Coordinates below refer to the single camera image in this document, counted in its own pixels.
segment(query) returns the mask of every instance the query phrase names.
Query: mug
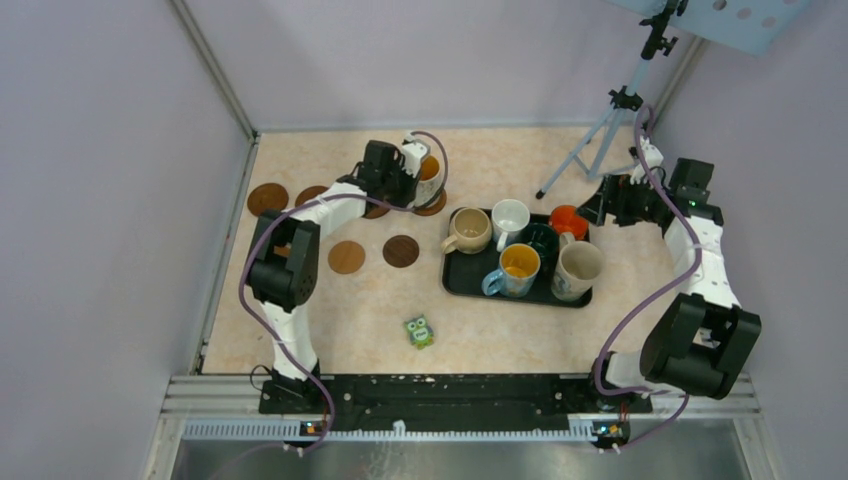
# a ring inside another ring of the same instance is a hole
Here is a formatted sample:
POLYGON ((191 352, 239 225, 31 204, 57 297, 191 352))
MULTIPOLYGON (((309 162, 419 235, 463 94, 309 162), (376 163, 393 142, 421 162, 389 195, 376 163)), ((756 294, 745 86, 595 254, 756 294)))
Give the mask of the mug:
POLYGON ((559 239, 559 258, 551 281, 551 293, 570 302, 580 298, 595 284, 604 269, 604 253, 589 242, 575 239, 571 232, 563 233, 559 239))
POLYGON ((542 262, 533 247, 517 243, 506 247, 498 260, 498 269, 483 279, 483 293, 501 293, 507 297, 523 297, 533 286, 542 262))
POLYGON ((589 221, 577 215, 577 208, 571 205, 560 205, 551 212, 548 225, 556 230, 557 235, 571 232, 577 240, 586 238, 589 231, 589 221))
POLYGON ((542 275, 548 275, 556 266, 559 253, 559 235, 544 223, 531 223, 521 231, 518 241, 530 245, 542 261, 542 275))
POLYGON ((433 196, 436 195, 439 187, 442 186, 442 178, 445 175, 441 162, 436 157, 428 155, 421 162, 419 173, 421 176, 418 179, 418 185, 415 187, 415 201, 413 205, 422 207, 431 199, 433 200, 431 204, 435 204, 433 196))
POLYGON ((501 200, 492 208, 492 239, 503 252, 507 245, 518 241, 521 230, 530 223, 530 210, 518 200, 501 200))
POLYGON ((479 208, 463 208, 451 219, 448 235, 442 242, 442 253, 480 253, 492 239, 492 222, 479 208))

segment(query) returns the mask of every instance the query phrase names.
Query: mug handle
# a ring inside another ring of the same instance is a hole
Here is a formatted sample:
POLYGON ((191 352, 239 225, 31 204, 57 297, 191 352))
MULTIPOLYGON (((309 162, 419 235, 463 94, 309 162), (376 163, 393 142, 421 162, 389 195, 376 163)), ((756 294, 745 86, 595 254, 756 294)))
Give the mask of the mug handle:
POLYGON ((446 238, 445 241, 442 242, 442 253, 447 255, 448 253, 452 253, 454 250, 456 250, 456 242, 458 240, 459 239, 456 238, 456 235, 451 235, 450 237, 446 238))
POLYGON ((573 233, 562 232, 562 234, 559 236, 559 248, 560 248, 560 250, 562 250, 569 243, 574 243, 576 241, 577 241, 577 239, 574 238, 573 233))
POLYGON ((491 297, 500 291, 503 282, 503 270, 495 270, 494 272, 486 275, 486 278, 483 279, 483 293, 485 293, 487 297, 491 297))
POLYGON ((498 237, 498 251, 503 252, 503 249, 506 248, 506 239, 509 237, 509 234, 506 232, 501 232, 501 235, 498 237))

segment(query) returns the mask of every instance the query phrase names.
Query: tripod leg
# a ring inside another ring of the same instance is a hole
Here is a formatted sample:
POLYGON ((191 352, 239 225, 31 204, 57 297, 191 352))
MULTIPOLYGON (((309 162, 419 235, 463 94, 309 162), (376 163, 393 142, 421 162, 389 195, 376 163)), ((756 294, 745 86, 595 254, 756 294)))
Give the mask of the tripod leg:
POLYGON ((598 170, 601 168, 601 163, 604 161, 604 157, 607 154, 607 150, 609 150, 610 145, 612 144, 612 139, 615 138, 615 134, 618 133, 618 128, 621 127, 621 122, 624 120, 624 114, 627 110, 623 108, 615 109, 615 113, 612 114, 612 122, 610 122, 610 128, 607 130, 606 135, 604 135, 604 140, 601 142, 601 147, 598 149, 598 154, 595 155, 595 160, 592 162, 592 168, 589 170, 589 173, 586 175, 589 180, 593 180, 598 176, 598 170))
POLYGON ((553 185, 556 179, 559 178, 560 175, 562 175, 562 172, 565 171, 568 165, 571 164, 572 161, 574 161, 574 158, 577 156, 577 154, 580 153, 581 150, 583 150, 583 147, 585 147, 586 144, 589 143, 589 140, 591 140, 592 137, 594 137, 595 134, 598 133, 598 130, 603 128, 604 124, 607 123, 607 119, 609 119, 610 115, 613 114, 614 110, 614 105, 610 105, 609 107, 607 107, 607 110, 604 112, 603 115, 601 115, 601 118, 598 119, 595 125, 592 126, 592 128, 588 132, 586 132, 586 135, 584 135, 583 139, 580 140, 580 143, 578 143, 577 146, 574 147, 574 150, 572 150, 568 154, 568 156, 565 157, 565 160, 563 160, 559 168, 557 168, 557 171, 554 172, 553 175, 551 175, 551 178, 549 178, 548 181, 545 182, 545 185, 542 187, 542 189, 536 192, 536 198, 541 199, 545 196, 546 193, 548 193, 548 190, 551 189, 551 185, 553 185))

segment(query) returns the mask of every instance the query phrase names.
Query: black tray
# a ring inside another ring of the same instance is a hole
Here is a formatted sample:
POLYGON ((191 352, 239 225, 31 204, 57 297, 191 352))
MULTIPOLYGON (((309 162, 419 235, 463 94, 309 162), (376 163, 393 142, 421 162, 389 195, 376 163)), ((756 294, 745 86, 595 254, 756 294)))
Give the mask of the black tray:
MULTIPOLYGON (((456 212, 461 210, 458 208, 451 213, 451 218, 456 215, 456 212)), ((492 211, 489 209, 481 209, 486 212, 486 215, 491 218, 492 211)), ((550 215, 541 215, 538 213, 530 214, 530 223, 544 223, 547 225, 550 215)), ((586 232, 587 242, 589 241, 589 232, 586 232)), ((483 293, 481 287, 483 278, 492 270, 498 268, 498 259, 500 252, 495 245, 495 242, 489 242, 486 249, 474 255, 466 255, 460 251, 454 251, 445 255, 445 264, 442 267, 442 285, 445 289, 454 295, 463 295, 468 297, 489 298, 493 300, 506 300, 508 302, 535 303, 538 305, 553 305, 555 307, 567 308, 583 308, 592 301, 592 289, 586 291, 580 298, 570 302, 564 302, 551 293, 551 278, 553 278, 553 268, 550 271, 539 272, 533 286, 527 295, 520 298, 505 297, 500 293, 496 293, 491 297, 487 297, 483 293)))

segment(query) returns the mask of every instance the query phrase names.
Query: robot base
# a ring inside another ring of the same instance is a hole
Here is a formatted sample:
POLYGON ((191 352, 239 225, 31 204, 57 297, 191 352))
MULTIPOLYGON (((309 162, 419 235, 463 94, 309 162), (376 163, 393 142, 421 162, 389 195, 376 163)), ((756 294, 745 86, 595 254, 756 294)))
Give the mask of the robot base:
MULTIPOLYGON (((611 410, 599 406, 584 374, 324 375, 321 381, 336 405, 337 431, 391 430, 397 420, 421 432, 565 430, 569 414, 611 410)), ((323 414, 320 392, 316 398, 314 385, 303 386, 288 392, 266 381, 259 413, 323 414)), ((650 413, 650 399, 628 397, 628 410, 650 413)))

